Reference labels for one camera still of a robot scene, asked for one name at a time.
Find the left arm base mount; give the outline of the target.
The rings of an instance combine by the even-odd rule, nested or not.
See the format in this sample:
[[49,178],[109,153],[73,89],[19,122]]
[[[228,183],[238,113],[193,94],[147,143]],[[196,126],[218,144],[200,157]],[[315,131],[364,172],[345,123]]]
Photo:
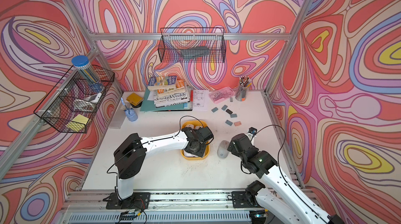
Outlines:
[[137,192],[127,199],[120,200],[117,193],[111,193],[102,201],[106,202],[106,209],[147,209],[150,203],[151,194],[148,192]]

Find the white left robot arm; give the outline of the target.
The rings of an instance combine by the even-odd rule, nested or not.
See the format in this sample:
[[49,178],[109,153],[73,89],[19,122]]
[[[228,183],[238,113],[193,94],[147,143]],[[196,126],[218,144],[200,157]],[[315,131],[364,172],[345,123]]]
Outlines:
[[137,133],[129,135],[114,151],[114,163],[110,168],[117,168],[115,194],[122,201],[134,194],[134,177],[140,172],[146,158],[152,155],[184,150],[196,157],[205,156],[206,147],[214,140],[209,127],[200,129],[182,128],[174,133],[140,137]]

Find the yellow storage tray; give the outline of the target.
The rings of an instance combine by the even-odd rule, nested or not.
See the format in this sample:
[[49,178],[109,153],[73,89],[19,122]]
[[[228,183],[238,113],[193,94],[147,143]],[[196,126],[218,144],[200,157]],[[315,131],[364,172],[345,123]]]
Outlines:
[[[207,127],[207,123],[205,121],[203,121],[203,120],[200,120],[200,121],[197,121],[197,120],[187,121],[181,126],[181,129],[184,129],[186,127],[189,127],[189,128],[191,128],[193,130],[198,130],[198,129]],[[195,156],[193,154],[187,153],[185,150],[181,150],[181,155],[186,160],[194,160],[194,161],[203,160],[203,159],[206,159],[209,154],[210,154],[210,147],[209,146],[206,146],[205,153],[204,153],[203,157]]]

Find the grey computer mouse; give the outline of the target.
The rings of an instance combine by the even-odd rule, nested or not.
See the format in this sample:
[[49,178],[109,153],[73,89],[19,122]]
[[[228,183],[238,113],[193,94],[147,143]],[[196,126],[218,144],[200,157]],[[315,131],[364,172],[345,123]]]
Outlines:
[[229,142],[227,140],[223,140],[220,142],[217,150],[217,156],[220,159],[225,159],[227,158],[229,152],[228,152],[228,147],[229,147]]

